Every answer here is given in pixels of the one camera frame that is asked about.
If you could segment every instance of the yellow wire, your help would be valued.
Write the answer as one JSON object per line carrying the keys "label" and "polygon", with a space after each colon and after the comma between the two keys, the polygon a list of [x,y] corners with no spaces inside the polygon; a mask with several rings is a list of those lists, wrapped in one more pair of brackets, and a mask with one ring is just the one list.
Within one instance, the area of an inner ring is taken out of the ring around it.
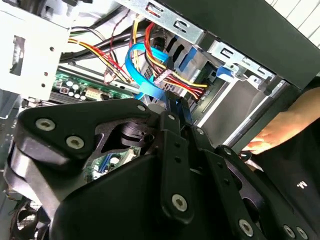
{"label": "yellow wire", "polygon": [[[111,68],[113,71],[117,72],[117,74],[119,73],[119,71],[114,68],[105,58],[103,58],[96,50],[94,50],[92,47],[90,47],[89,45],[87,45],[86,43],[84,42],[81,42],[81,41],[77,41],[77,40],[74,40],[72,38],[69,38],[68,40],[70,43],[73,43],[73,44],[79,44],[80,46],[86,48],[86,49],[89,49],[91,52],[93,52],[104,64],[106,64],[109,68]],[[127,82],[125,78],[119,76],[119,78],[124,81],[124,82]]]}
{"label": "yellow wire", "polygon": [[[139,24],[139,14],[136,15],[134,24],[133,24],[133,43],[137,43],[137,31],[138,31],[138,24]],[[134,61],[135,61],[135,68],[139,71],[139,57],[138,51],[133,50]]]}
{"label": "yellow wire", "polygon": [[[167,69],[165,65],[155,61],[150,55],[149,53],[146,53],[147,57],[150,59],[151,62],[153,62],[155,65],[159,66],[160,68],[163,68],[163,69]],[[192,83],[192,82],[189,82],[188,80],[184,79],[183,77],[179,76],[176,72],[172,72],[172,74],[180,79],[180,81],[190,85],[190,86],[194,86],[194,87],[198,87],[198,88],[206,88],[208,87],[208,85],[205,85],[205,84],[196,84],[196,83]]]}
{"label": "yellow wire", "polygon": [[146,53],[146,55],[147,55],[147,57],[149,58],[149,60],[150,60],[151,62],[153,62],[155,65],[159,66],[159,67],[162,68],[162,69],[167,69],[167,67],[166,67],[165,65],[163,65],[163,64],[155,61],[155,60],[149,55],[149,53]]}
{"label": "yellow wire", "polygon": [[176,72],[172,72],[172,74],[176,77],[176,78],[178,78],[178,79],[180,79],[182,82],[184,82],[184,83],[186,83],[186,84],[188,84],[188,85],[190,85],[190,86],[194,86],[194,87],[198,87],[198,88],[206,88],[206,87],[208,87],[208,85],[205,85],[205,84],[196,84],[196,83],[192,83],[192,82],[189,82],[188,80],[186,80],[186,79],[184,79],[182,76],[179,76]]}
{"label": "yellow wire", "polygon": [[177,86],[177,87],[179,87],[179,88],[182,88],[182,89],[186,90],[187,92],[189,92],[190,94],[192,94],[192,95],[195,97],[195,99],[198,99],[198,97],[197,97],[196,94],[194,94],[192,91],[190,91],[189,89],[185,88],[184,86],[175,84],[175,83],[173,83],[173,82],[168,82],[168,81],[166,81],[166,80],[162,80],[162,82],[164,82],[164,83],[166,83],[166,84],[173,85],[173,86]]}

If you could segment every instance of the wire bundle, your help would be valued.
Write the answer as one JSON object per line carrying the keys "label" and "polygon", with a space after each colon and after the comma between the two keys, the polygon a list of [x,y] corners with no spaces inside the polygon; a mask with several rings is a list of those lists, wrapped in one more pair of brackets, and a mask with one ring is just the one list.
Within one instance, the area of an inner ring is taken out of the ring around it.
{"label": "wire bundle", "polygon": [[[155,77],[160,75],[167,67],[161,63],[159,63],[153,56],[150,45],[150,34],[152,29],[154,28],[155,23],[152,22],[145,30],[145,38],[144,38],[144,46],[145,46],[145,60],[150,65],[153,70],[153,74]],[[203,94],[204,89],[207,85],[205,84],[195,84],[187,81],[176,72],[172,71],[172,75],[168,76],[166,80],[163,80],[164,83],[170,84],[179,88],[186,90],[190,93],[196,100]]]}
{"label": "wire bundle", "polygon": [[82,42],[82,41],[77,41],[72,38],[69,38],[68,43],[78,44],[78,45],[86,48],[91,53],[95,54],[100,59],[100,61],[103,62],[106,65],[106,67],[111,72],[113,72],[119,79],[121,79],[122,81],[124,81],[126,83],[132,82],[131,77],[123,70],[123,68],[121,66],[119,66],[119,64],[117,62],[115,62],[111,56],[104,53],[103,51],[101,51],[97,47],[91,46],[91,45],[89,45],[85,42]]}

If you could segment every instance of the cable connector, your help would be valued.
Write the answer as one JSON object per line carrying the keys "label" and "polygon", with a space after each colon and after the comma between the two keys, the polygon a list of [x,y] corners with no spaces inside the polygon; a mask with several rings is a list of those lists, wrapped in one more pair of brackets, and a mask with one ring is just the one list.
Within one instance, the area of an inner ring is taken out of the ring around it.
{"label": "cable connector", "polygon": [[172,74],[173,73],[173,71],[171,70],[171,69],[165,69],[165,70],[163,70],[161,73],[160,73],[160,75],[158,76],[158,77],[156,77],[155,79],[154,79],[154,83],[155,84],[159,84],[159,83],[161,83],[165,78],[167,78],[170,74]]}

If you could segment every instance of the black plastic bracket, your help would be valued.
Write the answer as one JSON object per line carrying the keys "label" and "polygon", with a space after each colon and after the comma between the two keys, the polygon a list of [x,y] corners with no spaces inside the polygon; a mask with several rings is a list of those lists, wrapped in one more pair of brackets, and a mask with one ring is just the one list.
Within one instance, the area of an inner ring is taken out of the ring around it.
{"label": "black plastic bracket", "polygon": [[252,173],[231,148],[220,145],[214,152],[226,158],[238,170],[238,173],[246,179],[245,182],[249,183],[264,199],[264,208],[267,208],[267,210],[264,209],[264,212],[267,213],[267,216],[264,216],[265,219],[260,222],[260,225],[268,239],[290,239],[283,228],[283,226],[288,226],[294,231],[296,239],[303,240],[296,230],[297,226],[299,226],[296,216],[281,198],[276,196],[256,174]]}
{"label": "black plastic bracket", "polygon": [[161,159],[160,205],[170,220],[187,225],[194,217],[188,144],[180,136],[180,120],[172,112],[160,115],[162,148],[158,150]]}
{"label": "black plastic bracket", "polygon": [[[193,126],[191,132],[199,154],[208,165],[208,174],[212,176],[212,185],[217,188],[232,233],[235,236],[241,236],[239,239],[265,240],[264,235],[251,220],[225,159],[214,153],[214,148],[210,145],[208,136],[200,128]],[[240,221],[243,220],[252,228],[252,234],[248,233],[247,235],[241,229]]]}

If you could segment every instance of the white wall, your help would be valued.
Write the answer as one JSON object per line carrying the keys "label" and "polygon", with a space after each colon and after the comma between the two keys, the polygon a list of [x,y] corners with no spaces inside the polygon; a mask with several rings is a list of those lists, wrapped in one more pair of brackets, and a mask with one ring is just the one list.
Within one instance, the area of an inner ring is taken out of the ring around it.
{"label": "white wall", "polygon": [[265,0],[320,48],[320,0]]}

